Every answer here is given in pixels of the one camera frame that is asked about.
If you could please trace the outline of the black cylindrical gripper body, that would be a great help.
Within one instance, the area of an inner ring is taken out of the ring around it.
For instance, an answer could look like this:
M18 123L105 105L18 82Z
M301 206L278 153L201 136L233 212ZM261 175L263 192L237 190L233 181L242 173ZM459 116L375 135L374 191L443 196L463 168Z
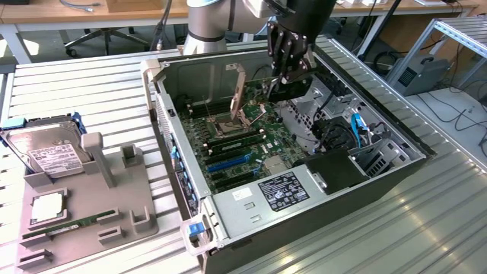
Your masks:
M335 0L265 1L277 16L278 30L305 36L309 44L327 23L337 4Z

